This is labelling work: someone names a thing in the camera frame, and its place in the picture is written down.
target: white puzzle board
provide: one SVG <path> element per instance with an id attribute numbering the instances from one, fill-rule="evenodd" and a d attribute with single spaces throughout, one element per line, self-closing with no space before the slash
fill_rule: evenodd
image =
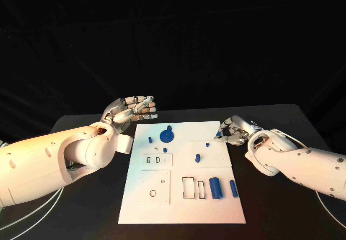
<path id="1" fill-rule="evenodd" d="M 174 139 L 162 143 L 159 133 L 167 126 Z M 119 224 L 246 223 L 240 197 L 233 198 L 229 184 L 234 176 L 226 143 L 213 141 L 218 127 L 217 121 L 136 125 Z M 193 178 L 194 189 L 190 179 L 182 185 L 182 178 Z M 218 178 L 223 198 L 217 200 L 211 197 L 210 178 Z M 198 197 L 200 181 L 204 199 Z M 188 196 L 194 190 L 194 199 L 182 199 L 182 186 L 188 186 Z"/>

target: blue object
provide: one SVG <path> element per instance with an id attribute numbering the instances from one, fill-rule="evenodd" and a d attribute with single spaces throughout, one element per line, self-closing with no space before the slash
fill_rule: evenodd
<path id="1" fill-rule="evenodd" d="M 233 196 L 234 198 L 237 198 L 239 196 L 237 196 L 236 183 L 234 183 L 234 181 L 229 181 L 229 184 L 230 184 L 230 188 L 231 188 L 231 196 Z"/>
<path id="2" fill-rule="evenodd" d="M 159 133 L 159 140 L 162 143 L 169 143 L 174 139 L 174 133 L 171 132 L 171 126 L 167 126 L 167 130 Z"/>
<path id="3" fill-rule="evenodd" d="M 195 155 L 195 163 L 198 163 L 200 162 L 200 155 L 197 154 Z"/>
<path id="4" fill-rule="evenodd" d="M 221 186 L 220 186 L 220 181 L 216 177 L 208 179 L 210 183 L 210 194 L 211 194 L 211 199 L 221 199 Z"/>

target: white robotic arm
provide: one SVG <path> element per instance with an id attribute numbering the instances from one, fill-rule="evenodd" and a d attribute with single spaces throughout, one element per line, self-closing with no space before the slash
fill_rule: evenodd
<path id="1" fill-rule="evenodd" d="M 282 172 L 296 184 L 346 201 L 346 156 L 306 148 L 296 141 L 304 147 L 298 149 L 286 134 L 276 129 L 266 131 L 250 123 L 239 116 L 230 117 L 220 125 L 214 139 L 234 146 L 247 141 L 244 157 L 260 173 L 272 177 Z M 229 137 L 221 135 L 226 128 Z"/>
<path id="2" fill-rule="evenodd" d="M 120 133 L 129 122 L 157 118 L 152 100 L 151 96 L 118 99 L 90 126 L 0 148 L 0 208 L 43 197 L 97 171 L 115 151 L 131 152 L 133 139 Z"/>

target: robotic hand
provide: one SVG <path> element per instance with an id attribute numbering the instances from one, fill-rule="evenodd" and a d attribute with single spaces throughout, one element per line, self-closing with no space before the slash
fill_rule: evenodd
<path id="1" fill-rule="evenodd" d="M 100 121 L 0 148 L 0 208 L 28 202 L 103 168 L 115 152 L 129 154 L 129 122 L 155 119 L 152 96 L 118 99 Z M 74 163 L 66 167 L 66 161 Z"/>
<path id="2" fill-rule="evenodd" d="M 244 157 L 262 174 L 272 177 L 282 172 L 296 184 L 346 201 L 346 156 L 306 148 L 276 129 L 266 131 L 255 122 L 250 123 L 239 116 L 226 119 L 214 140 L 234 146 L 247 141 Z M 226 128 L 230 136 L 223 136 Z M 304 148 L 298 149 L 286 137 Z"/>

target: black curtain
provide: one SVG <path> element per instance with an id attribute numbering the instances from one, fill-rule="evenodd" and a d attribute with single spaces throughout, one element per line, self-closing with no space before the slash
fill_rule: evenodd
<path id="1" fill-rule="evenodd" d="M 152 95 L 158 110 L 296 104 L 341 153 L 342 24 L 330 3 L 1 0 L 0 139 Z"/>

